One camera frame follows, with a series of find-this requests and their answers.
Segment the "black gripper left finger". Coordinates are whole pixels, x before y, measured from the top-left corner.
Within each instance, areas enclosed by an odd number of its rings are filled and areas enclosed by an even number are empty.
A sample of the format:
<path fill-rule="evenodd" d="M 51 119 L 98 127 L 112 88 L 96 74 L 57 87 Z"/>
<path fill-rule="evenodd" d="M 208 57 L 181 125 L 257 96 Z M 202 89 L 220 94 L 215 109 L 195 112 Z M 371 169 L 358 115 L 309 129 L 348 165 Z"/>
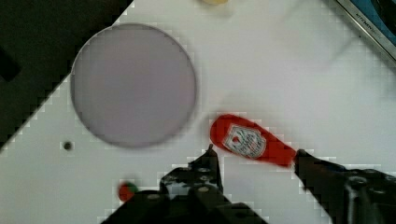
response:
<path fill-rule="evenodd" d="M 186 167 L 161 178 L 157 190 L 141 190 L 102 224 L 268 224 L 244 203 L 223 194 L 213 147 Z"/>

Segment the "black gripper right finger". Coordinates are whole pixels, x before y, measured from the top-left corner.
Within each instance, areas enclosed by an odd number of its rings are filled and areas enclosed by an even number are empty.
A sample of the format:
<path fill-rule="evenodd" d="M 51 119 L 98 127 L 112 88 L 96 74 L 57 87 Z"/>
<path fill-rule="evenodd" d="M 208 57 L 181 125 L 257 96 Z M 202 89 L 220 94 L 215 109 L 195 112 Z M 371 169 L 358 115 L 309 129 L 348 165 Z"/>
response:
<path fill-rule="evenodd" d="M 396 182 L 375 169 L 347 169 L 303 149 L 294 173 L 315 197 L 332 224 L 396 224 Z"/>

